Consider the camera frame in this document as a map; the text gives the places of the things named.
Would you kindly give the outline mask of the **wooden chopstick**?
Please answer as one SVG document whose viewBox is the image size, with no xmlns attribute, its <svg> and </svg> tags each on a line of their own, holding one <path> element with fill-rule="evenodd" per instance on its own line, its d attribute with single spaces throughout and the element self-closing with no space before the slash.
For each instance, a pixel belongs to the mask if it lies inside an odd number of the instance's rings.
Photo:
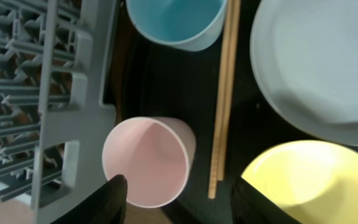
<svg viewBox="0 0 358 224">
<path fill-rule="evenodd" d="M 222 117 L 222 130 L 219 143 L 219 162 L 218 162 L 218 174 L 217 179 L 219 181 L 224 180 L 225 165 L 226 165 L 226 151 L 227 151 L 227 138 L 229 132 L 229 122 L 231 114 L 232 104 L 232 92 L 234 83 L 234 72 L 236 65 L 236 53 L 237 53 L 237 40 L 239 32 L 239 19 L 241 16 L 241 0 L 230 1 L 228 18 L 226 21 L 228 32 L 224 35 L 225 45 L 225 64 L 224 64 L 224 77 L 226 79 L 224 86 L 224 98 L 223 98 L 223 117 Z"/>
<path fill-rule="evenodd" d="M 215 199 L 216 189 L 218 183 L 218 164 L 219 164 L 219 150 L 222 134 L 222 122 L 224 111 L 224 97 L 226 93 L 226 67 L 229 52 L 229 42 L 231 35 L 231 19 L 232 19 L 232 5 L 233 0 L 227 0 L 226 17 L 224 23 L 223 40 L 221 46 L 221 57 L 219 65 L 219 81 L 218 94 L 216 102 L 216 114 L 214 122 L 213 148 L 211 154 L 211 165 L 209 173 L 208 198 Z"/>
</svg>

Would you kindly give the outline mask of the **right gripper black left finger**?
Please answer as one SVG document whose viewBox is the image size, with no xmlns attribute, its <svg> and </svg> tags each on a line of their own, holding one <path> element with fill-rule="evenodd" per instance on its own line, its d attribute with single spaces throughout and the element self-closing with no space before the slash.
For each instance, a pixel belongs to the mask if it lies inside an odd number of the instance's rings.
<svg viewBox="0 0 358 224">
<path fill-rule="evenodd" d="M 51 224 L 123 224 L 127 187 L 126 178 L 116 175 Z"/>
</svg>

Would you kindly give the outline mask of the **yellow plastic bowl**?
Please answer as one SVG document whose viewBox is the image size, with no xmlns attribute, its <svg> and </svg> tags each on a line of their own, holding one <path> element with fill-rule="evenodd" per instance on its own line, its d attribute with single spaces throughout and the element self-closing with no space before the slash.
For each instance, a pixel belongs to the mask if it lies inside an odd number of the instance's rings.
<svg viewBox="0 0 358 224">
<path fill-rule="evenodd" d="M 312 140 L 279 144 L 241 177 L 300 223 L 358 223 L 358 152 L 348 147 Z"/>
</svg>

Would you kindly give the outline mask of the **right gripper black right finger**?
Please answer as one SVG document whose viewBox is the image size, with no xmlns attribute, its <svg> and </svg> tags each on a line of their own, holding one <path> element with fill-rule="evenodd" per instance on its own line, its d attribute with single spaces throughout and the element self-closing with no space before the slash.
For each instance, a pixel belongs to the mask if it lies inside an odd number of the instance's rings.
<svg viewBox="0 0 358 224">
<path fill-rule="evenodd" d="M 241 177 L 232 185 L 231 212 L 233 224 L 300 224 Z"/>
</svg>

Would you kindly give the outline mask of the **light blue plastic cup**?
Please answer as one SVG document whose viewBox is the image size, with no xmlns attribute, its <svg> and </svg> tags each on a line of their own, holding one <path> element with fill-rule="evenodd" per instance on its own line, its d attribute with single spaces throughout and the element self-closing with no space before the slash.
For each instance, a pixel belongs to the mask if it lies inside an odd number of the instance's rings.
<svg viewBox="0 0 358 224">
<path fill-rule="evenodd" d="M 126 0 L 134 27 L 156 44 L 199 52 L 223 30 L 227 0 Z"/>
</svg>

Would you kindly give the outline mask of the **pink plastic cup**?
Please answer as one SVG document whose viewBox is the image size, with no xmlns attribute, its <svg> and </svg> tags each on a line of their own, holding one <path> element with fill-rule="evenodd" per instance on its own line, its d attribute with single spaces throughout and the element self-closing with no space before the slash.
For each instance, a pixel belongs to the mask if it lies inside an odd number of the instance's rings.
<svg viewBox="0 0 358 224">
<path fill-rule="evenodd" d="M 134 117 L 111 130 L 101 160 L 106 179 L 126 178 L 129 204 L 158 208 L 183 192 L 195 151 L 196 136 L 184 121 Z"/>
</svg>

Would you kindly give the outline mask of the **grey round plate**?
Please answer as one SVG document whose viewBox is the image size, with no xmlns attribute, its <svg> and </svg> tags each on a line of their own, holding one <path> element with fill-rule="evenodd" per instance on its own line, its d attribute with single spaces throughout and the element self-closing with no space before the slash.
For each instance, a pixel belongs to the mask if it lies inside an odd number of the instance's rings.
<svg viewBox="0 0 358 224">
<path fill-rule="evenodd" d="M 250 56 L 260 90 L 284 120 L 358 146 L 358 0 L 262 0 Z"/>
</svg>

